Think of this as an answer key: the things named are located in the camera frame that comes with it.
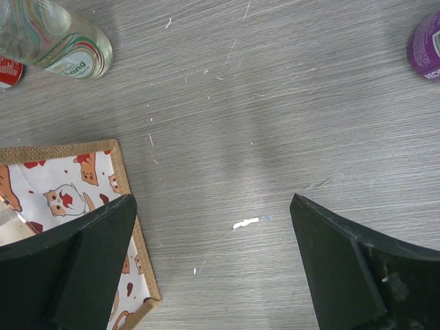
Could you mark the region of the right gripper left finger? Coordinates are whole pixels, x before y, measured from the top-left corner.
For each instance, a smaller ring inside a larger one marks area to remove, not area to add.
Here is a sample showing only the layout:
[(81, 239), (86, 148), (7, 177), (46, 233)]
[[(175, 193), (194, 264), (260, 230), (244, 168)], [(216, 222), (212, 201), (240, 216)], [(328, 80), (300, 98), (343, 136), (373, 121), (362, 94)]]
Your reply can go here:
[(2, 329), (106, 329), (137, 203), (123, 195), (1, 247)]

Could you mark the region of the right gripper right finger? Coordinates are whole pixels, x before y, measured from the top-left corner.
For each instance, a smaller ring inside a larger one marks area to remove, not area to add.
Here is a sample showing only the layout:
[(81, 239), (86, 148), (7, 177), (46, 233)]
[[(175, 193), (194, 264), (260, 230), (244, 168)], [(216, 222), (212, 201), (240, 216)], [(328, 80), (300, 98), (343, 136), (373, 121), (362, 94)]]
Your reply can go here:
[(439, 328), (439, 251), (301, 195), (289, 209), (320, 329)]

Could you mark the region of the burlap canvas tote bag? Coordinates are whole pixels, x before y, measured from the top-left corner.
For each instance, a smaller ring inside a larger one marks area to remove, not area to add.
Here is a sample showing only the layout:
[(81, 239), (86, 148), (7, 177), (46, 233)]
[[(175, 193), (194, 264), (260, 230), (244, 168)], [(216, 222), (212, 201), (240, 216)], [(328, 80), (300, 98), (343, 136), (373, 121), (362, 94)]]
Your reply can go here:
[[(36, 234), (131, 192), (117, 140), (1, 149), (1, 201)], [(134, 329), (161, 300), (141, 225), (128, 246), (108, 329)]]

